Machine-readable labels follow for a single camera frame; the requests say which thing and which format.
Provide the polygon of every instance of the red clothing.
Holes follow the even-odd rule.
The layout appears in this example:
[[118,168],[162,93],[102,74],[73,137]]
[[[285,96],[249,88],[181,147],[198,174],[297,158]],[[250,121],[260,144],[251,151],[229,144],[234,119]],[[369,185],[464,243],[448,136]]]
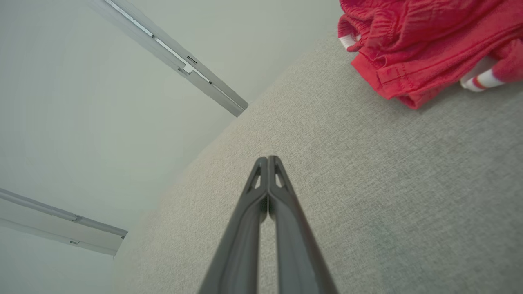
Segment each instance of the red clothing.
[[522,0],[340,2],[338,36],[352,36],[353,66],[387,99],[417,109],[489,54],[495,78],[523,80]]

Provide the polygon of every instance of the wall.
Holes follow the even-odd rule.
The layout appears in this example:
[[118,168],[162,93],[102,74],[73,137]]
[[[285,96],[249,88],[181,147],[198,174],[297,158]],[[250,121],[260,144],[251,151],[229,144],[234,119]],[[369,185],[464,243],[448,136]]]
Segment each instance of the wall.
[[1,1],[0,40],[0,187],[51,206],[129,230],[234,119],[83,1]]
[[127,1],[248,102],[343,14],[339,0]]
[[112,256],[0,227],[0,293],[110,293]]

